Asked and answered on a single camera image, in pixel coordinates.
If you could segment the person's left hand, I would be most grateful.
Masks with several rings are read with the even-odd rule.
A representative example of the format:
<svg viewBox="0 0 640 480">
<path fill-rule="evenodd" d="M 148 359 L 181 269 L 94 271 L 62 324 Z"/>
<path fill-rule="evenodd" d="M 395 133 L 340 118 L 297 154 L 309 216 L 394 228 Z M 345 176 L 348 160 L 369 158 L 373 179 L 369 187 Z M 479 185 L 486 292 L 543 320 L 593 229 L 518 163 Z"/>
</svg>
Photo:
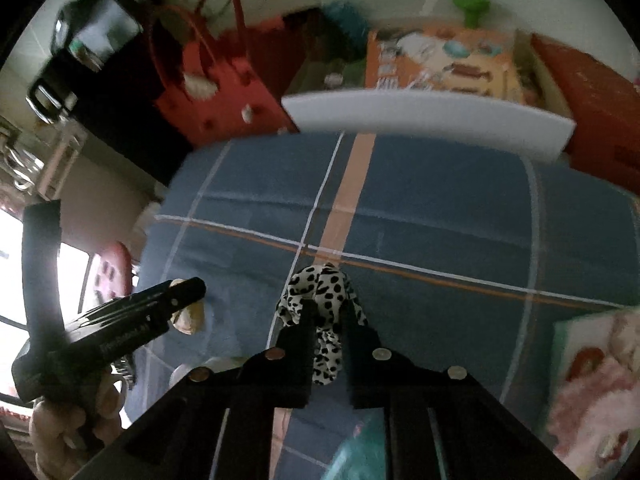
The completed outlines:
<svg viewBox="0 0 640 480">
<path fill-rule="evenodd" d="M 122 396 L 115 387 L 121 380 L 122 376 L 107 368 L 96 396 L 94 409 L 98 421 L 93 427 L 93 434 L 104 446 L 109 446 L 124 431 L 119 414 Z M 71 479 L 88 463 L 88 453 L 74 443 L 85 422 L 85 411 L 76 405 L 55 404 L 47 399 L 36 405 L 29 423 L 29 437 L 35 450 L 39 479 Z"/>
</svg>

